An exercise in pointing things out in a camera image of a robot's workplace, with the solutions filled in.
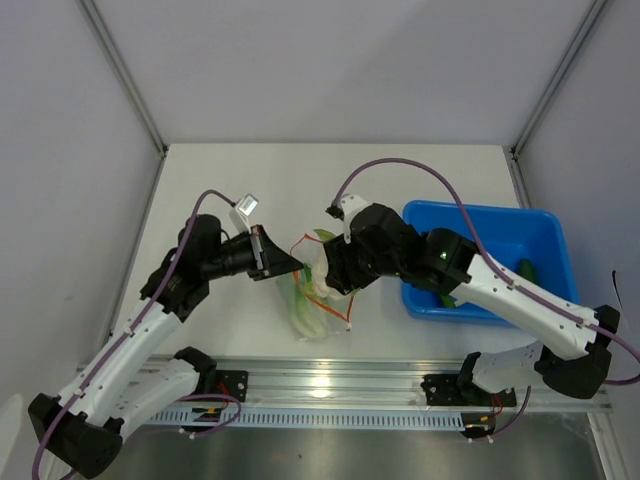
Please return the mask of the green lettuce head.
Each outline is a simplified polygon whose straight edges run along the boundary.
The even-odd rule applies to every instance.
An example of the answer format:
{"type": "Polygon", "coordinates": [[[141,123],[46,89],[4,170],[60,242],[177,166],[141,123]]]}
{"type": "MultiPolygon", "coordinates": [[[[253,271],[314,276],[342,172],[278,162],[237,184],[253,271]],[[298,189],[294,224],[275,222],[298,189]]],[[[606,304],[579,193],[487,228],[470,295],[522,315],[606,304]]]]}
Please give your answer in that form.
{"type": "Polygon", "coordinates": [[[299,340],[322,340],[329,334],[324,311],[309,300],[296,285],[292,274],[276,281],[287,309],[287,318],[299,340]]]}

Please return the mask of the dark green cucumber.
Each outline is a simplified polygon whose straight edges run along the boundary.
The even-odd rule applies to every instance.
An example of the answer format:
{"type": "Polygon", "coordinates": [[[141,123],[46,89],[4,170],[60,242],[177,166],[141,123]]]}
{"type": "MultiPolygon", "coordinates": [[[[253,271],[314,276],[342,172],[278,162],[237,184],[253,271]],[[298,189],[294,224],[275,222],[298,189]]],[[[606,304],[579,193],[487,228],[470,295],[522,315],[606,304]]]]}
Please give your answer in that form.
{"type": "Polygon", "coordinates": [[[539,284],[539,277],[531,260],[527,258],[521,259],[518,264],[517,273],[520,277],[527,280],[528,282],[534,285],[539,284]]]}

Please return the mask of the white cauliflower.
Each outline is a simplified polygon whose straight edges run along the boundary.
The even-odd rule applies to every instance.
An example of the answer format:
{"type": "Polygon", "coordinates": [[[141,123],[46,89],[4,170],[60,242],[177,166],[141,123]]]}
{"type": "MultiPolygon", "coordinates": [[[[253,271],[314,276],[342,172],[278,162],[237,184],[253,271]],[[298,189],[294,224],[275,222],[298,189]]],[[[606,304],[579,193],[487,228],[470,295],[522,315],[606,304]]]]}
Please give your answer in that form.
{"type": "Polygon", "coordinates": [[[332,301],[340,301],[346,298],[345,294],[340,293],[337,289],[330,287],[327,283],[327,275],[329,273],[329,265],[326,254],[323,250],[319,250],[312,258],[310,263],[305,264],[305,271],[309,272],[312,293],[321,298],[332,301]]]}

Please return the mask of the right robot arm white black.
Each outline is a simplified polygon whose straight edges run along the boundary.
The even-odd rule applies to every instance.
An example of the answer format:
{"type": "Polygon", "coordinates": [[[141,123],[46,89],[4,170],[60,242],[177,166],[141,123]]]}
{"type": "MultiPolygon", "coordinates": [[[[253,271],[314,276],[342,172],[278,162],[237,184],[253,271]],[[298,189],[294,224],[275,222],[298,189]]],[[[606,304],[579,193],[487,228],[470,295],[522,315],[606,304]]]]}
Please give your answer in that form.
{"type": "Polygon", "coordinates": [[[346,297],[397,277],[477,305],[534,337],[525,347],[469,354],[453,377],[465,403],[537,384],[586,400],[605,384],[620,319],[614,308],[570,303],[497,262],[479,240],[447,228],[420,233],[387,206],[345,197],[329,212],[342,220],[343,232],[323,242],[311,269],[319,296],[346,297]]]}

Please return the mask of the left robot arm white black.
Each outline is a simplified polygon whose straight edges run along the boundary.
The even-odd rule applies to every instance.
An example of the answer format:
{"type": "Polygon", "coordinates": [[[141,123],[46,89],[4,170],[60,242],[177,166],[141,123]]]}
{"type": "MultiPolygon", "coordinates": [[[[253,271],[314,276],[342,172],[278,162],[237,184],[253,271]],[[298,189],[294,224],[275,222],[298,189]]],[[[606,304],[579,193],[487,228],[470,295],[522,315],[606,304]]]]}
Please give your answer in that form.
{"type": "Polygon", "coordinates": [[[84,370],[56,395],[38,394],[28,414],[40,443],[73,474],[93,479],[119,454],[126,439],[175,401],[238,404],[221,387],[217,363],[194,347],[179,350],[151,379],[133,377],[210,293],[213,280],[245,273],[254,281],[302,269],[263,226],[223,239],[220,220],[194,215],[140,291],[130,318],[84,370]]]}

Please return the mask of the clear zip bag orange zipper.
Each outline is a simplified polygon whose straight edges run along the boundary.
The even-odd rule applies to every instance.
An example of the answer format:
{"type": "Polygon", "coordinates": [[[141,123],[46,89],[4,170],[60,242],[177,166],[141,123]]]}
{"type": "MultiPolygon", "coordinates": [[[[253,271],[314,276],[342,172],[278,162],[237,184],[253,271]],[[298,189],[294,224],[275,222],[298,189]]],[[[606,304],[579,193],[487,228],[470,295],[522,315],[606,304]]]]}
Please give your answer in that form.
{"type": "Polygon", "coordinates": [[[313,256],[323,250],[323,242],[329,241],[335,234],[325,229],[314,229],[312,233],[305,233],[296,243],[292,245],[289,253],[301,261],[304,268],[300,271],[290,273],[293,275],[296,285],[315,305],[321,308],[326,316],[329,326],[329,336],[341,333],[350,333],[352,330],[351,314],[354,306],[355,295],[350,294],[340,301],[321,299],[312,293],[309,272],[305,271],[305,264],[312,261],[313,256]]]}

